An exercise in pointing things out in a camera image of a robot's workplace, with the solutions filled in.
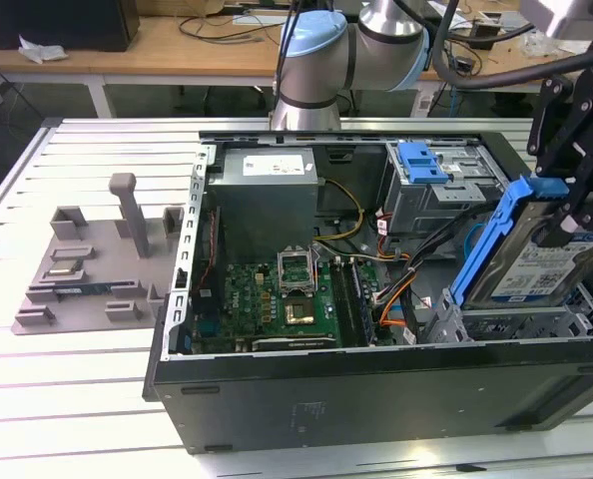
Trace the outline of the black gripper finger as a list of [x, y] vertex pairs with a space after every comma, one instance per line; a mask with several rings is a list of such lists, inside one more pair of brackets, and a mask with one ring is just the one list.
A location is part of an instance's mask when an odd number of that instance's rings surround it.
[[572, 179], [569, 193], [540, 233], [542, 245], [566, 245], [593, 232], [593, 107], [576, 107], [540, 157], [546, 177]]
[[562, 176], [563, 168], [548, 148], [561, 126], [558, 109], [573, 92], [573, 83], [566, 77], [550, 77], [542, 81], [533, 110], [533, 120], [527, 140], [527, 153], [536, 159], [537, 176]]

